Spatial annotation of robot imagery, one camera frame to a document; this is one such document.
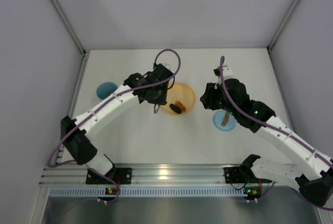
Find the metal serving tongs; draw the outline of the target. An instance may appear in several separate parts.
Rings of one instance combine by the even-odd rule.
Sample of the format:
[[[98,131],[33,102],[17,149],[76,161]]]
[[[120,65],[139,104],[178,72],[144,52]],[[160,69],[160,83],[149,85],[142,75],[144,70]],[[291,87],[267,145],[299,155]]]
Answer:
[[[155,104],[153,106],[153,113],[154,114],[157,114],[159,112],[159,109],[160,109],[160,105],[159,104]]]

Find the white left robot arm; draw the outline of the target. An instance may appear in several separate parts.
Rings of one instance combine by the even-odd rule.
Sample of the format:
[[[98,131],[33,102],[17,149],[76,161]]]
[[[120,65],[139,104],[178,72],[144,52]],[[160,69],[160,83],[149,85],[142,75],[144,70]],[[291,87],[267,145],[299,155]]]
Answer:
[[[144,101],[165,105],[172,78],[174,74],[167,67],[156,64],[146,75],[131,74],[115,92],[85,113],[75,118],[64,117],[61,120],[61,137],[74,161],[112,178],[116,167],[93,145],[94,137],[119,115]]]

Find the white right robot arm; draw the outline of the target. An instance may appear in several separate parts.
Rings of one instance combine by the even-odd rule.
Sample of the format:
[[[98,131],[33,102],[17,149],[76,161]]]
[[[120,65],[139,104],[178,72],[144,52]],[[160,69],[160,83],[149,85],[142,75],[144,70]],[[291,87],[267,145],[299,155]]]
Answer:
[[[250,99],[243,83],[235,78],[207,83],[200,101],[205,109],[230,113],[292,162],[281,164],[252,154],[241,164],[247,177],[284,184],[316,206],[326,204],[332,195],[332,158],[305,142],[266,104]]]

